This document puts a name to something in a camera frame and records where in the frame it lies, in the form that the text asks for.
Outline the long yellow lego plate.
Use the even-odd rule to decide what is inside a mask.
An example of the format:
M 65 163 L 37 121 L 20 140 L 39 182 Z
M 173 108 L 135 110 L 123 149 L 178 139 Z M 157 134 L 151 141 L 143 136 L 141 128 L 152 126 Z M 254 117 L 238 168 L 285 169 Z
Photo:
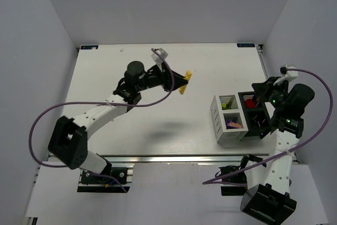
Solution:
M 186 73 L 185 73 L 185 75 L 184 75 L 184 81 L 185 81 L 185 83 L 184 83 L 184 85 L 182 85 L 182 86 L 179 88 L 179 93 L 180 93 L 181 95 L 184 94 L 184 92 L 185 92 L 185 90 L 186 90 L 186 87 L 187 87 L 187 85 L 188 85 L 188 83 L 189 83 L 191 77 L 192 77 L 192 72 L 189 71 L 189 70 L 187 70 Z

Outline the red lego brick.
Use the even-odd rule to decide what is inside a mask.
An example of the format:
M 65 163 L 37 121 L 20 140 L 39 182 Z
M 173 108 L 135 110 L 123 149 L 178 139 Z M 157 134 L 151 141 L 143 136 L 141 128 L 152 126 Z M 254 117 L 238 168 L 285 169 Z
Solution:
M 247 108 L 255 108 L 255 102 L 252 99 L 247 99 L 244 102 Z

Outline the long green lego brick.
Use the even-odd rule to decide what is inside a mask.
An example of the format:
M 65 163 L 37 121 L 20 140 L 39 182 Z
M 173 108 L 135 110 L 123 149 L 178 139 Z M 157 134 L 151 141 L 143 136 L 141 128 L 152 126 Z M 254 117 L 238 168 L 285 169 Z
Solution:
M 221 108 L 222 108 L 222 110 L 230 110 L 231 109 L 231 103 L 222 103 Z

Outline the purple butterfly lego block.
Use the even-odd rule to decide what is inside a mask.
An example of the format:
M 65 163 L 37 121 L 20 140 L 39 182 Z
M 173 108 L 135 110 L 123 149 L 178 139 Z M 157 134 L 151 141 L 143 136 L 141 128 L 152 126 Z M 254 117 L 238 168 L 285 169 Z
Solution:
M 236 122 L 233 122 L 232 125 L 233 125 L 234 129 L 241 129 L 242 128 L 242 125 L 239 124 L 239 123 L 236 123 Z

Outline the plain purple lego block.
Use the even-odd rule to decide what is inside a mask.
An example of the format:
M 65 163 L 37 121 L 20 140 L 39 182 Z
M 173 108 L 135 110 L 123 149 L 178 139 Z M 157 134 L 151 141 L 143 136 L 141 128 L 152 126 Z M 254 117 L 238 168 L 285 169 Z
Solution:
M 233 127 L 232 124 L 233 124 L 233 122 L 231 120 L 226 120 L 225 121 L 225 125 L 226 125 L 227 129 L 233 129 L 234 127 Z

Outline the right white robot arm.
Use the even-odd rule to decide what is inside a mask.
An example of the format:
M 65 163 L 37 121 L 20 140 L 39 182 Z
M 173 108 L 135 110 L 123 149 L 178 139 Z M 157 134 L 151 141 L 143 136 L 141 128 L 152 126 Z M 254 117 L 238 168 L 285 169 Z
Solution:
M 290 149 L 300 141 L 304 130 L 302 115 L 315 93 L 304 84 L 289 89 L 289 83 L 295 78 L 285 75 L 252 84 L 256 99 L 274 107 L 270 127 L 264 135 L 271 138 L 271 155 L 276 158 L 262 165 L 257 160 L 247 162 L 246 165 L 251 167 L 244 172 L 248 190 L 240 209 L 265 224 L 282 224 L 296 209 L 296 201 L 290 198 L 294 156 Z

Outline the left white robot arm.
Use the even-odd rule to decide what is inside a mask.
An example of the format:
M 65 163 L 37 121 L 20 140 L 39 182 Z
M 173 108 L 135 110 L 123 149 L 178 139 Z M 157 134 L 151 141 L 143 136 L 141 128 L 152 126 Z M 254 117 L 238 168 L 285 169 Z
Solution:
M 83 169 L 100 178 L 111 175 L 112 165 L 88 150 L 89 138 L 108 122 L 130 111 L 141 100 L 141 91 L 161 86 L 165 92 L 188 84 L 182 76 L 162 63 L 145 70 L 143 63 L 133 61 L 107 100 L 90 110 L 68 118 L 60 117 L 55 125 L 48 150 L 69 169 Z

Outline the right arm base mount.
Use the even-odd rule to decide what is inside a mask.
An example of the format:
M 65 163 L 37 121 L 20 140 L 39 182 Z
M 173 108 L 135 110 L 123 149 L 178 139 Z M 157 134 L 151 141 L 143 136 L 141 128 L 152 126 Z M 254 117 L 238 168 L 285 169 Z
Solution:
M 248 162 L 251 161 L 253 163 L 258 163 L 262 161 L 262 158 L 258 156 L 254 156 L 252 154 L 245 155 L 240 162 L 240 165 L 228 165 L 225 167 L 219 167 L 219 171 L 215 175 L 215 177 L 219 177 L 240 169 L 243 169 L 247 166 Z M 240 172 L 239 174 L 230 176 L 228 178 L 222 179 L 223 183 L 234 183 L 234 185 L 227 184 L 221 186 L 221 196 L 243 196 L 247 191 L 247 187 L 241 186 L 241 184 L 247 185 L 247 179 L 244 172 Z

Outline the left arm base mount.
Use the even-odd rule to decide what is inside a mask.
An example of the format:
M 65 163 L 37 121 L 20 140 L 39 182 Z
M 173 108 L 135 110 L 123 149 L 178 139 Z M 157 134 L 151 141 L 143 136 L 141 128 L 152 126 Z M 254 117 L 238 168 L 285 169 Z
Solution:
M 113 164 L 110 177 L 97 177 L 82 170 L 77 186 L 79 193 L 128 193 L 133 177 L 132 164 Z

